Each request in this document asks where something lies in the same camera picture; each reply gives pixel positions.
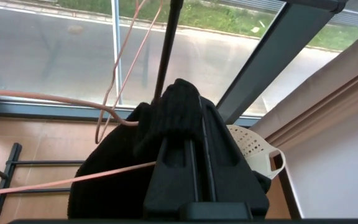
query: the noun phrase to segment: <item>clothes hanger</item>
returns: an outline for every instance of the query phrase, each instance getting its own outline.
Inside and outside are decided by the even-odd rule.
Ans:
[[[161,9],[162,9],[162,1],[163,0],[160,0],[160,7],[158,8],[158,11],[135,55],[135,58],[131,64],[131,67],[125,77],[125,80],[124,80],[124,83],[122,84],[122,88],[121,90],[119,91],[118,95],[117,95],[117,99],[114,103],[114,105],[112,107],[109,107],[109,106],[106,106],[106,103],[107,103],[107,100],[108,100],[108,96],[109,96],[109,93],[114,85],[114,81],[116,79],[116,68],[117,68],[117,65],[118,65],[118,62],[119,62],[119,59],[121,58],[121,55],[122,55],[122,51],[124,50],[126,44],[127,44],[127,41],[128,41],[128,38],[129,38],[129,35],[131,34],[131,30],[134,26],[134,23],[135,23],[135,20],[139,14],[139,11],[141,9],[141,7],[143,6],[143,4],[146,2],[146,0],[143,0],[140,4],[138,3],[138,1],[136,1],[136,9],[135,9],[135,14],[134,14],[134,17],[132,19],[132,22],[131,22],[131,25],[129,26],[129,31],[125,37],[125,40],[124,40],[124,43],[121,47],[121,50],[120,52],[118,53],[118,56],[117,56],[117,59],[114,63],[114,66],[113,66],[113,70],[112,70],[112,80],[111,80],[111,83],[109,85],[109,88],[107,89],[106,91],[106,94],[104,96],[104,99],[103,99],[103,104],[98,104],[98,103],[92,103],[92,102],[89,102],[89,101],[83,101],[83,100],[76,100],[76,99],[72,99],[72,98],[66,98],[66,97],[62,97],[62,96],[53,96],[53,95],[46,95],[46,94],[41,94],[41,93],[27,93],[27,92],[22,92],[22,91],[11,91],[11,90],[0,90],[0,95],[2,96],[14,96],[14,97],[21,97],[21,98],[29,98],[29,99],[37,99],[37,100],[48,100],[48,101],[56,101],[56,102],[61,102],[61,103],[69,103],[69,104],[72,104],[72,105],[80,105],[80,106],[87,106],[87,107],[92,107],[92,108],[96,108],[96,109],[99,109],[101,110],[100,112],[100,115],[99,115],[99,118],[98,118],[98,122],[96,124],[96,133],[95,133],[95,143],[96,144],[99,144],[100,141],[102,140],[103,136],[104,136],[104,132],[106,131],[106,128],[110,122],[110,119],[111,117],[113,117],[114,119],[116,119],[118,121],[118,123],[120,123],[121,125],[126,125],[126,126],[137,126],[139,122],[137,121],[126,121],[122,118],[120,118],[118,116],[118,114],[114,111],[116,105],[117,105],[117,102],[119,100],[119,97],[125,87],[125,84],[129,78],[129,75],[131,74],[131,71],[133,69],[133,66],[139,56],[139,53],[140,51],[142,50],[142,47],[146,41],[146,39],[148,38],[149,34],[150,34],[150,31],[151,29],[153,28],[153,25],[155,23],[155,21],[157,20],[158,18],[158,15],[160,14],[161,12]],[[108,112],[109,113],[109,116],[108,116],[108,119],[104,125],[104,128],[102,130],[102,133],[101,133],[101,136],[99,136],[99,130],[100,130],[100,126],[101,126],[101,123],[102,123],[102,118],[103,118],[103,114],[104,112]],[[100,172],[100,173],[97,173],[97,174],[91,174],[91,175],[85,175],[85,176],[81,176],[81,177],[75,177],[75,178],[72,178],[72,179],[66,179],[66,180],[59,180],[59,181],[56,181],[56,182],[49,182],[49,183],[46,183],[46,184],[38,184],[38,185],[30,185],[30,186],[22,186],[22,187],[11,187],[11,188],[7,188],[7,189],[0,189],[0,194],[6,194],[6,193],[12,193],[12,192],[18,192],[18,191],[22,191],[22,190],[31,190],[31,189],[40,189],[40,188],[45,188],[45,187],[51,187],[51,186],[56,186],[56,185],[61,185],[61,184],[67,184],[67,183],[72,183],[72,182],[77,182],[77,181],[82,181],[82,180],[90,180],[90,179],[94,179],[94,178],[99,178],[99,177],[104,177],[104,176],[107,176],[107,175],[113,175],[113,174],[118,174],[120,172],[125,172],[125,171],[130,171],[130,170],[134,170],[134,169],[140,169],[140,168],[144,168],[144,167],[148,167],[148,166],[154,166],[155,165],[155,162],[149,162],[149,163],[146,163],[146,164],[140,164],[140,165],[136,165],[136,166],[130,166],[130,167],[125,167],[125,168],[120,168],[120,169],[115,169],[115,170],[110,170],[110,171],[106,171],[106,172]]]

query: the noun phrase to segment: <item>clothes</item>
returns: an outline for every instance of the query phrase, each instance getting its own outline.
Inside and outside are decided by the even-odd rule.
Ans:
[[[78,169],[76,177],[155,161],[164,136],[192,138],[195,144],[202,144],[198,96],[191,83],[177,79],[158,102],[141,103],[129,115],[127,120],[139,121],[137,127],[119,125],[111,131]],[[68,217],[142,218],[153,170],[146,167],[73,183]]]

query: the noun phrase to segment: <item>street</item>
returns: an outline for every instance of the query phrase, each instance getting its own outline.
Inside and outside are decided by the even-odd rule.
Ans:
[[[121,26],[121,42],[128,28]],[[122,55],[125,77],[146,33],[132,30]],[[152,31],[139,55],[123,104],[153,97],[164,32]],[[112,26],[0,9],[0,89],[46,93],[100,103],[112,77]],[[165,86],[176,78],[192,82],[217,103],[248,59],[258,40],[179,30]],[[304,49],[251,106],[264,114],[337,53]],[[111,92],[110,104],[116,98]]]

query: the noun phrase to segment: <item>curtain fold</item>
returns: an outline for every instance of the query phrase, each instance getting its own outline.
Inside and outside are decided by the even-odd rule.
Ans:
[[[251,130],[285,151],[358,113],[358,40],[340,53]]]

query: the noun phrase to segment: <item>metal guardrail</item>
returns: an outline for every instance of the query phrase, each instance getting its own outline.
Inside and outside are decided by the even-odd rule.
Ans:
[[[244,7],[250,9],[261,9],[267,12],[280,10],[283,2],[278,0],[220,0],[222,4],[230,6]],[[344,9],[341,13],[336,14],[330,21],[332,24],[343,24],[358,27],[358,12]]]

